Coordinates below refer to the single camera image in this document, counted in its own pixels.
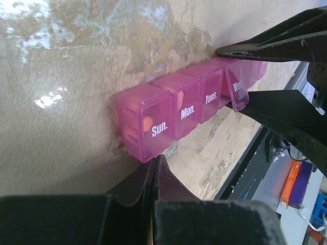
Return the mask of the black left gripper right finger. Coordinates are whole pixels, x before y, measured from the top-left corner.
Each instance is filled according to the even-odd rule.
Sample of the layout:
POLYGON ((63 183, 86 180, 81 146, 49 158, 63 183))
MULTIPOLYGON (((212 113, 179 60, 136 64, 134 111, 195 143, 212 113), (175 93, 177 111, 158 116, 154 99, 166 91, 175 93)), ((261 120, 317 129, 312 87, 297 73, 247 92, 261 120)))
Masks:
POLYGON ((156 160, 154 244, 286 244, 276 213, 260 201, 202 201, 156 160))

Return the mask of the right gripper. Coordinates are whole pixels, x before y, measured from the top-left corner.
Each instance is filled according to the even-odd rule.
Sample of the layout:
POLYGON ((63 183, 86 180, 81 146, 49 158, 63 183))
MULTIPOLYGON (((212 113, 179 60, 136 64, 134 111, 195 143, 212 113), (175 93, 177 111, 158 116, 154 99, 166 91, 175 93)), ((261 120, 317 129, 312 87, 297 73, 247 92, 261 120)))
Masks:
POLYGON ((249 92, 240 113, 291 143, 326 176, 326 6, 308 9, 248 40, 216 49, 225 58, 310 62, 312 104, 298 90, 249 92))

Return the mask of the pink weekly pill organizer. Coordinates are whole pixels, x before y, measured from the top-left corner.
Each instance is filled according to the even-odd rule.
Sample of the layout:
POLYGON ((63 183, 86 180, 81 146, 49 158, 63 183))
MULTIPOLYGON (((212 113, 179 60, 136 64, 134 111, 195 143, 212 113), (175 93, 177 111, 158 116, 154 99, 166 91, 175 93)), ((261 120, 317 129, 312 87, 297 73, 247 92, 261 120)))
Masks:
POLYGON ((248 89, 266 69, 264 61, 212 58, 120 93, 115 103, 125 147, 146 163, 225 105, 244 109, 248 89))

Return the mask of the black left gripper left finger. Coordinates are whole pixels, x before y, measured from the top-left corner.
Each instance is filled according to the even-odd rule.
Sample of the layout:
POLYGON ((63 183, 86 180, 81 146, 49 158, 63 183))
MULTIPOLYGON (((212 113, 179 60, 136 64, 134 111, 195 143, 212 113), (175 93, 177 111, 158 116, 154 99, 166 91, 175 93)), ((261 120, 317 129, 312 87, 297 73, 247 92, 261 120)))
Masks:
POLYGON ((156 161, 103 194, 1 198, 1 244, 147 244, 156 161))

